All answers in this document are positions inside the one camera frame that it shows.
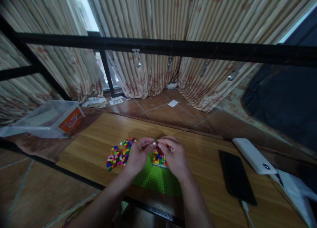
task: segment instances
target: hand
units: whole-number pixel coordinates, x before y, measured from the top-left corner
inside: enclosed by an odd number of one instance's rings
[[[172,150],[168,151],[163,144],[168,144],[172,147]],[[192,172],[189,167],[184,147],[175,137],[165,136],[158,139],[158,147],[164,153],[169,169],[180,183],[191,176]]]
[[[154,139],[151,137],[143,137],[132,144],[129,159],[124,168],[132,176],[136,176],[141,172],[146,164],[148,155],[154,152]]]

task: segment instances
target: green baseplate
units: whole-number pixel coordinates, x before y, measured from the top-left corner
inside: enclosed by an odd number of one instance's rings
[[[182,197],[177,178],[169,169],[152,164],[154,153],[148,156],[143,170],[135,177],[133,184],[173,197]]]

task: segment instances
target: white power bank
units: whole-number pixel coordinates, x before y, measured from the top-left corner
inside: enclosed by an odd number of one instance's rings
[[[246,138],[234,138],[233,143],[258,174],[277,174],[270,162]]]

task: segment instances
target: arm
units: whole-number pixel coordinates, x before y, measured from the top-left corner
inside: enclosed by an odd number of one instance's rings
[[[143,137],[133,143],[123,171],[70,223],[69,228],[105,227],[111,223],[125,191],[143,169],[149,153],[153,151],[153,142],[152,138]]]
[[[178,179],[184,198],[186,227],[214,227],[209,210],[189,167],[185,150],[175,137],[163,137],[158,147],[166,157],[171,172]],[[169,152],[163,145],[172,147]]]

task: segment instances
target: phone screen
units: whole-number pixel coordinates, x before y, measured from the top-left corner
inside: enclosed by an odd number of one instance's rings
[[[257,201],[239,156],[219,150],[222,162],[226,188],[229,194],[251,205],[257,206]]]

